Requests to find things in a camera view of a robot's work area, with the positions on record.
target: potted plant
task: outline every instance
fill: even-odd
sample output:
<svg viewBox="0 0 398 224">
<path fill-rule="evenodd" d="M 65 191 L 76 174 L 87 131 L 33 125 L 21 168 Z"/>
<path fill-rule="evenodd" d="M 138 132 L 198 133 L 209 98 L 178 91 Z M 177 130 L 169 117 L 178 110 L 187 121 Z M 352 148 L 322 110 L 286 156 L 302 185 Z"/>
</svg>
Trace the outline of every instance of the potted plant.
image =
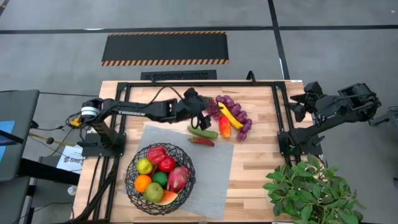
<svg viewBox="0 0 398 224">
<path fill-rule="evenodd" d="M 354 206 L 356 200 L 347 181 L 335 175 L 336 167 L 321 166 L 315 156 L 296 166 L 283 165 L 267 175 L 272 183 L 264 184 L 274 204 L 274 215 L 286 213 L 298 224 L 356 224 L 363 219 Z"/>
</svg>

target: yellow and black striped edge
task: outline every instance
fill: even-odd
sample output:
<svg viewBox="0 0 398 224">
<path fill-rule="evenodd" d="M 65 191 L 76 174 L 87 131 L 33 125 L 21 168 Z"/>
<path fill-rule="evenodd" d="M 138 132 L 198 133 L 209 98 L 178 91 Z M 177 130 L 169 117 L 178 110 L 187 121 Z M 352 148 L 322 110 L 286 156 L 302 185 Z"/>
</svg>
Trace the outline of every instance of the yellow and black striped edge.
<svg viewBox="0 0 398 224">
<path fill-rule="evenodd" d="M 183 59 L 183 60 L 111 60 L 101 62 L 102 66 L 145 66 L 145 65 L 225 65 L 225 59 Z"/>
<path fill-rule="evenodd" d="M 172 34 L 226 34 L 224 31 L 181 31 L 181 32 L 131 32 L 113 33 L 111 35 L 172 35 Z"/>
</svg>

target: concrete floor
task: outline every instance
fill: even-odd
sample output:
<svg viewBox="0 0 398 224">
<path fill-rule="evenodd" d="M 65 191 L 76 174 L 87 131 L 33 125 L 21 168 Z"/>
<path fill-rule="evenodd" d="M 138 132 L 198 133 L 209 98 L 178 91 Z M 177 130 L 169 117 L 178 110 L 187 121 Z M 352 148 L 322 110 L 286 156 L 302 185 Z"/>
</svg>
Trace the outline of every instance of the concrete floor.
<svg viewBox="0 0 398 224">
<path fill-rule="evenodd" d="M 361 26 L 398 24 L 396 0 L 274 0 L 280 26 Z M 190 26 L 271 26 L 266 0 L 10 0 L 0 30 L 93 29 Z M 378 115 L 398 105 L 398 30 L 281 31 L 290 78 L 319 81 L 327 94 L 365 82 L 382 101 Z M 101 67 L 107 34 L 0 35 L 0 90 L 39 89 L 97 95 L 103 80 L 138 80 L 141 72 L 217 69 L 219 79 L 282 79 L 273 31 L 228 32 L 230 63 L 222 66 Z M 64 123 L 89 96 L 40 95 L 35 120 L 43 128 Z M 65 131 L 40 133 L 63 139 Z M 329 164 L 358 190 L 367 206 L 364 221 L 395 223 L 398 189 L 396 133 L 389 124 L 344 124 L 325 132 Z M 76 134 L 68 138 L 77 141 Z M 24 157 L 37 160 L 52 151 L 29 140 Z M 69 219 L 69 205 L 37 212 L 34 223 Z"/>
</svg>

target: cucumber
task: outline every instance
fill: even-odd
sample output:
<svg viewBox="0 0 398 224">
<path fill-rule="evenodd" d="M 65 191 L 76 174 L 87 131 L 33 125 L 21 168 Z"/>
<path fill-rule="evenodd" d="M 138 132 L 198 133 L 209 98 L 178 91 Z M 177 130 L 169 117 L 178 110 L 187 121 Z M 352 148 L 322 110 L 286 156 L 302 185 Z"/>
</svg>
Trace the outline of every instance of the cucumber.
<svg viewBox="0 0 398 224">
<path fill-rule="evenodd" d="M 192 134 L 196 134 L 197 136 L 201 136 L 208 139 L 216 139 L 218 138 L 218 133 L 215 131 L 206 131 L 200 128 L 193 128 L 192 126 L 188 126 L 188 131 Z"/>
</svg>

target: black wire basket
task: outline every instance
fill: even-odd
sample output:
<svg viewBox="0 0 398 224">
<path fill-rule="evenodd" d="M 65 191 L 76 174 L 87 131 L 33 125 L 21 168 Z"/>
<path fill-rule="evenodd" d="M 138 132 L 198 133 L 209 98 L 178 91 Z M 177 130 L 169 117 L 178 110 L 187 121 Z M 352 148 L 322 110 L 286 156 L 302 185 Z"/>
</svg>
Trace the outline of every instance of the black wire basket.
<svg viewBox="0 0 398 224">
<path fill-rule="evenodd" d="M 190 176 L 185 187 L 178 193 L 178 197 L 168 205 L 157 205 L 153 202 L 144 200 L 144 195 L 139 193 L 134 188 L 134 182 L 136 178 L 140 176 L 137 170 L 137 163 L 139 159 L 146 158 L 148 150 L 153 147 L 163 146 L 168 156 L 173 157 L 175 166 L 185 166 L 190 171 Z M 133 203 L 139 210 L 142 210 L 149 215 L 165 215 L 176 211 L 182 204 L 185 203 L 189 195 L 191 194 L 193 185 L 196 182 L 195 169 L 193 168 L 192 160 L 189 158 L 186 152 L 178 146 L 174 146 L 169 143 L 157 143 L 151 144 L 141 149 L 132 159 L 129 167 L 127 168 L 126 179 L 127 195 L 131 203 Z"/>
</svg>

